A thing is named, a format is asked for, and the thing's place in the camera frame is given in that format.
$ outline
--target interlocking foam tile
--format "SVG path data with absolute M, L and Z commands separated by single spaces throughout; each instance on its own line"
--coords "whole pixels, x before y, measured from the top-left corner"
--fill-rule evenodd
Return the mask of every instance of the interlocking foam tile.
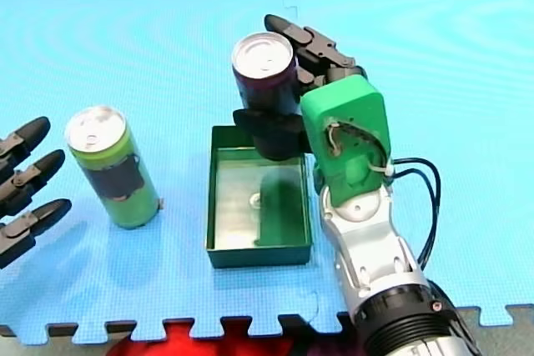
M 204 250 L 211 127 L 241 107 L 234 43 L 266 13 L 295 19 L 291 0 L 0 0 L 0 127 L 40 115 L 52 131 L 33 161 L 65 148 L 70 116 L 96 103 L 122 110 L 165 209 L 146 227 L 113 226 L 68 153 L 34 198 L 71 198 L 72 211 L 0 272 L 0 324 L 26 344 L 46 326 L 77 323 L 76 343 L 107 340 L 105 324 L 135 321 L 133 338 L 165 337 L 166 319 L 222 334 L 220 319 L 250 316 L 251 334 L 280 334 L 279 314 L 311 320 L 317 263 L 214 271 Z
M 133 339 L 165 336 L 162 321 L 193 318 L 192 335 L 250 316 L 249 333 L 279 334 L 298 314 L 340 330 L 334 253 L 315 204 L 310 263 L 215 271 L 204 251 L 209 131 L 240 106 L 233 44 L 265 13 L 308 24 L 357 57 L 386 95 L 396 156 L 435 161 L 444 180 L 430 277 L 485 324 L 531 303 L 527 197 L 534 153 L 532 0 L 0 0 L 0 127 L 39 115 L 53 130 L 34 159 L 65 148 L 63 128 L 88 105 L 122 110 L 165 210 L 135 231 L 114 227 L 68 155 L 34 199 L 73 200 L 38 246 L 0 272 L 0 324 L 26 344 L 76 323 L 75 343 L 101 343 L 105 324 L 135 321 Z M 416 252 L 430 220 L 421 183 L 395 185 L 395 224 Z
M 394 157 L 441 170 L 426 272 L 481 323 L 534 302 L 534 0 L 298 0 L 299 23 L 337 41 L 385 94 Z M 395 225 L 418 254 L 430 222 L 419 178 L 395 184 Z M 330 283 L 318 292 L 328 299 Z M 316 319 L 330 318 L 321 307 Z

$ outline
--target green can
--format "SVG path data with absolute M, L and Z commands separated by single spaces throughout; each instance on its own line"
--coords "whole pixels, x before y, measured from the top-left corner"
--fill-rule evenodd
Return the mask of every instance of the green can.
M 121 112 L 86 108 L 70 119 L 65 138 L 115 224 L 137 228 L 156 215 L 158 194 Z

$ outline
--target black label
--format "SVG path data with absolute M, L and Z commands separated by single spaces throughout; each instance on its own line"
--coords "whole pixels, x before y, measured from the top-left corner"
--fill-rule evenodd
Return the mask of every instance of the black label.
M 123 202 L 144 186 L 139 171 L 139 156 L 130 154 L 117 164 L 102 170 L 84 169 L 91 185 L 101 198 Z

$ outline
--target green tray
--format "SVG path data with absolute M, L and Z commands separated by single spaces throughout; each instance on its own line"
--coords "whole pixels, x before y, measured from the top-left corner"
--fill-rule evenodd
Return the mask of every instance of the green tray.
M 304 264 L 311 233 L 304 156 L 262 158 L 235 126 L 213 127 L 206 249 L 216 268 Z

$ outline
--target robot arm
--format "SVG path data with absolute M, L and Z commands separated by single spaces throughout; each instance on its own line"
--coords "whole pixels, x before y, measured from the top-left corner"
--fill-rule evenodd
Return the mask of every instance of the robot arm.
M 63 165 L 65 155 L 56 150 L 24 171 L 15 169 L 42 142 L 49 129 L 48 119 L 40 117 L 0 140 L 0 218 L 15 216 L 26 208 L 32 196 Z M 35 237 L 52 227 L 70 208 L 69 200 L 58 199 L 22 214 L 11 223 L 0 223 L 0 268 L 35 246 Z
M 406 173 L 395 174 L 390 159 L 383 97 L 331 39 L 277 16 L 266 16 L 264 25 L 294 49 L 302 115 L 241 109 L 234 122 L 262 141 L 287 143 L 277 160 L 314 154 L 321 225 L 336 249 L 347 310 L 367 354 L 480 355 L 450 299 L 423 274 L 435 224 L 419 263 L 391 221 L 391 184 Z M 436 180 L 435 218 L 439 190 Z

